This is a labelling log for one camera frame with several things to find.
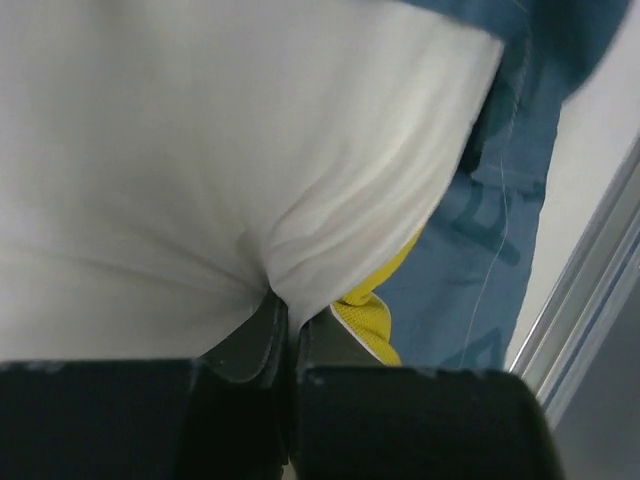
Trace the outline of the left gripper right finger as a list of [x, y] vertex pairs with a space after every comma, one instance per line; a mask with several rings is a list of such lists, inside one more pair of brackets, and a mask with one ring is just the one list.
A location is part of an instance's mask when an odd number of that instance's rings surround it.
[[323, 312], [301, 330], [293, 462], [300, 479], [388, 477], [388, 369]]

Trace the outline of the white pillow with yellow edge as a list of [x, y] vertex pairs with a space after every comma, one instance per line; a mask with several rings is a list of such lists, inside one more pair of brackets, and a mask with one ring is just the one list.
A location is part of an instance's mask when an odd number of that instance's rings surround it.
[[1, 356], [293, 328], [424, 227], [503, 52], [398, 1], [5, 1]]

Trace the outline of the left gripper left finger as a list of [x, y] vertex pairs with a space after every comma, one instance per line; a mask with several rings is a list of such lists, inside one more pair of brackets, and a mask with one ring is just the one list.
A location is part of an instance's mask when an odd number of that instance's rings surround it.
[[241, 327], [204, 355], [198, 384], [200, 478], [282, 477], [287, 328], [287, 309], [269, 292]]

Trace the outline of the blue cartoon print pillowcase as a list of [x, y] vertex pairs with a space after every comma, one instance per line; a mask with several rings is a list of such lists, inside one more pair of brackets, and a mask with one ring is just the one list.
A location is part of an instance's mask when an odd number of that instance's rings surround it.
[[503, 56], [460, 165], [366, 338], [389, 365], [499, 368], [529, 283], [564, 103], [621, 27], [625, 1], [430, 1]]

